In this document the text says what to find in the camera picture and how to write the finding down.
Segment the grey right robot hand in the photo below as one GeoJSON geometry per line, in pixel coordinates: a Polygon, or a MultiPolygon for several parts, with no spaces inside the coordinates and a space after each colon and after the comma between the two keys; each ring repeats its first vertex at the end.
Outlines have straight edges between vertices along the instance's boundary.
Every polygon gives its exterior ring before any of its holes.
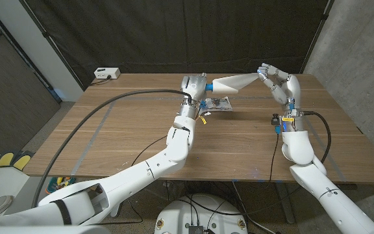
{"type": "Polygon", "coordinates": [[[259,79],[271,90],[274,99],[289,110],[288,99],[293,98],[294,108],[301,108],[301,87],[294,74],[286,73],[273,65],[262,63],[258,68],[259,79]]]}

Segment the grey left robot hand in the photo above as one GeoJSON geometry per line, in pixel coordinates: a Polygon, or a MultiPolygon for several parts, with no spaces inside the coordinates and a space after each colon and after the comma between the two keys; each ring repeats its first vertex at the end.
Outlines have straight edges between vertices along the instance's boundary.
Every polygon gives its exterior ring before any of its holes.
{"type": "Polygon", "coordinates": [[[198,75],[186,75],[181,81],[181,91],[191,95],[194,101],[202,101],[207,98],[206,94],[206,73],[198,75]]]}

